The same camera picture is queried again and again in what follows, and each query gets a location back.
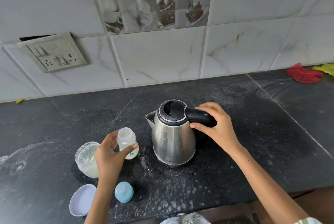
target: kettle base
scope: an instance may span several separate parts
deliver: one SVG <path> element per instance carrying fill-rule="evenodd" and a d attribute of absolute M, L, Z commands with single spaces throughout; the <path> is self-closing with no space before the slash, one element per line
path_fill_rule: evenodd
<path fill-rule="evenodd" d="M 181 163 L 181 164 L 171 164 L 171 163 L 167 163 L 167 162 L 161 160 L 161 159 L 157 156 L 157 153 L 155 152 L 154 147 L 153 147 L 153 151 L 154 151 L 154 154 L 155 154 L 156 158 L 157 158 L 161 163 L 163 163 L 164 165 L 166 165 L 166 166 L 168 166 L 168 167 L 171 167 L 171 168 L 177 168 L 177 167 L 181 167 L 181 166 L 185 165 L 186 163 L 188 163 L 188 162 L 194 157 L 195 152 L 196 152 L 196 151 L 194 151 L 194 154 L 189 158 L 189 160 L 187 160 L 187 161 L 184 162 L 184 163 Z"/>

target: kettle spout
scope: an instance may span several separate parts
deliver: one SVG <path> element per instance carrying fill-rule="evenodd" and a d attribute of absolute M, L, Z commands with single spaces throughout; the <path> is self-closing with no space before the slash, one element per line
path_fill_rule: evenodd
<path fill-rule="evenodd" d="M 150 125 L 150 127 L 152 128 L 152 129 L 154 129 L 154 127 L 155 127 L 155 124 L 154 124 L 154 116 L 155 116 L 155 113 L 156 113 L 157 111 L 154 111 L 154 112 L 150 112 L 149 114 L 146 114 L 145 115 L 145 118 L 147 119 L 147 122 L 148 122 L 148 124 Z"/>

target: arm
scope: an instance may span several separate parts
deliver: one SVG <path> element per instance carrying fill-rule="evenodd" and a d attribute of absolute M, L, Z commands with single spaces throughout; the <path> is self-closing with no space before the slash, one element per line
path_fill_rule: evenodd
<path fill-rule="evenodd" d="M 191 123 L 190 127 L 207 134 L 232 157 L 273 221 L 276 224 L 294 224 L 307 218 L 307 213 L 241 146 L 234 133 L 231 118 L 220 105 L 205 103 L 197 108 L 211 114 L 217 121 L 217 125 L 208 128 L 199 123 Z"/>
<path fill-rule="evenodd" d="M 115 191 L 124 159 L 138 146 L 134 144 L 119 153 L 115 153 L 113 150 L 117 146 L 117 133 L 118 130 L 108 134 L 94 153 L 98 167 L 98 187 L 85 224 L 108 223 L 110 201 Z"/>

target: kettle lid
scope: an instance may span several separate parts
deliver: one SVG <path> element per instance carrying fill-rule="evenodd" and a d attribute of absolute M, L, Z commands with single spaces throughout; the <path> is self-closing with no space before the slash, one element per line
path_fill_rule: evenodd
<path fill-rule="evenodd" d="M 165 124 L 183 124 L 186 120 L 185 109 L 187 105 L 180 100 L 167 100 L 158 109 L 158 118 Z"/>

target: red cloth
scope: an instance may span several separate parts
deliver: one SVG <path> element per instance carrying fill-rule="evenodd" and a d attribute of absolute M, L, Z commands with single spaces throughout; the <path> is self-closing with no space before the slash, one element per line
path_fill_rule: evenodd
<path fill-rule="evenodd" d="M 288 68 L 287 74 L 300 83 L 316 83 L 324 75 L 321 71 L 303 68 L 301 63 Z"/>

